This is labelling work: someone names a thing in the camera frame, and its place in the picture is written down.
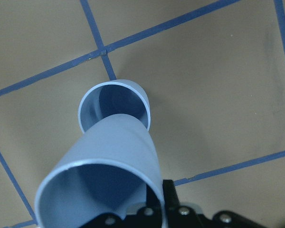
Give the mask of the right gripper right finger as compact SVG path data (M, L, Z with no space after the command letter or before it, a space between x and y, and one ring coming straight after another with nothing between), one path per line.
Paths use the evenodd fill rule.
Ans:
M166 211L175 210L180 206L180 201L176 192L173 180L163 180L162 183L164 202Z

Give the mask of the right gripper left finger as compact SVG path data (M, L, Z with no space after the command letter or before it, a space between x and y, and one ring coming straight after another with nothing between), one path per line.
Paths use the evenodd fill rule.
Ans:
M161 206L159 199L149 185L146 185L146 207L159 209Z

